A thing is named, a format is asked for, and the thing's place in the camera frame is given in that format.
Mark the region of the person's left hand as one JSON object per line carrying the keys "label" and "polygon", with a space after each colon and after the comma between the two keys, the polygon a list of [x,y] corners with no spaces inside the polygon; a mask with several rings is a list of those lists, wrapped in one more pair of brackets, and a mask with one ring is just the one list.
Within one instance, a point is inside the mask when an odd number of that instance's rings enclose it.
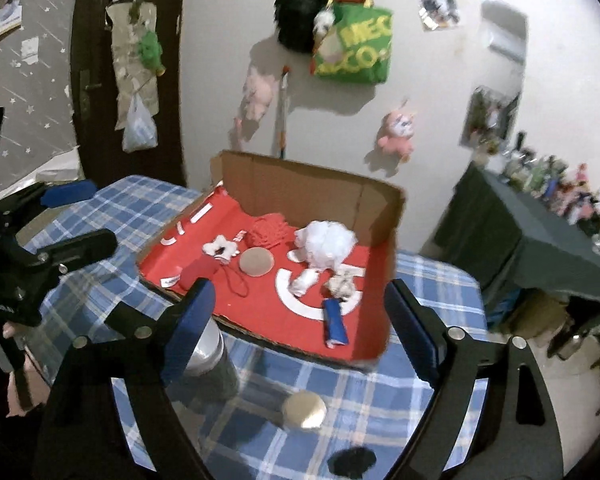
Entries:
{"label": "person's left hand", "polygon": [[14,387],[21,413],[27,413],[40,404],[45,404],[50,395],[50,385],[27,345],[28,328],[17,323],[7,322],[3,326],[3,336],[15,341],[23,361],[14,370]]}

